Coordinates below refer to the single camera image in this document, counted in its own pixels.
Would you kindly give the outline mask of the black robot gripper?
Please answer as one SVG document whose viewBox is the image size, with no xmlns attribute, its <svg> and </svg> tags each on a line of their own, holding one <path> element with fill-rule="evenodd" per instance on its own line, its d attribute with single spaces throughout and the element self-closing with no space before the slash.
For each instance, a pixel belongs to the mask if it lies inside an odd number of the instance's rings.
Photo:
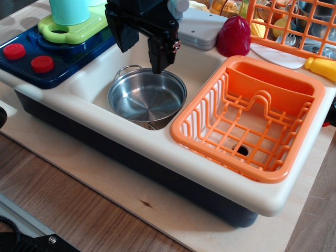
<svg viewBox="0 0 336 252">
<path fill-rule="evenodd" d="M 107 1 L 106 17 L 122 53 L 131 49 L 142 33 L 150 37 L 149 57 L 154 74 L 160 74 L 175 63 L 181 47 L 181 41 L 177 39 L 179 24 L 167 1 Z"/>
</svg>

